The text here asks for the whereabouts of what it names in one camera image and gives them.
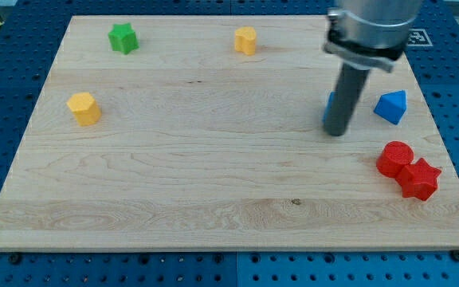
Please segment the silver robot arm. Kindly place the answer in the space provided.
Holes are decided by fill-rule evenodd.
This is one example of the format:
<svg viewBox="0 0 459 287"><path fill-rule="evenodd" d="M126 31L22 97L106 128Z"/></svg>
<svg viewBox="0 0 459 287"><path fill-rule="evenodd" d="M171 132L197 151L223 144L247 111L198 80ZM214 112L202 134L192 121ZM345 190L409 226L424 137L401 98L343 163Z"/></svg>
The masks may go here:
<svg viewBox="0 0 459 287"><path fill-rule="evenodd" d="M359 70L390 73L402 56L422 0L338 0L328 9L324 52Z"/></svg>

